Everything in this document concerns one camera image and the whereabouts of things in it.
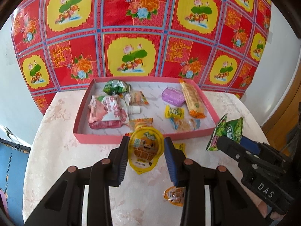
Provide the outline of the person's right hand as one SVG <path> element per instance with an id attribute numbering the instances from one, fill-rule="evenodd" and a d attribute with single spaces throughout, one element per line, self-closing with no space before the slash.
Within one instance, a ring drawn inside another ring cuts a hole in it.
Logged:
<path id="1" fill-rule="evenodd" d="M 268 206 L 264 201 L 261 201 L 258 204 L 258 210 L 260 211 L 261 215 L 266 218 L 268 216 Z M 284 218 L 284 215 L 280 215 L 277 212 L 272 212 L 270 215 L 270 219 L 272 220 L 277 220 L 277 221 L 281 221 Z"/>

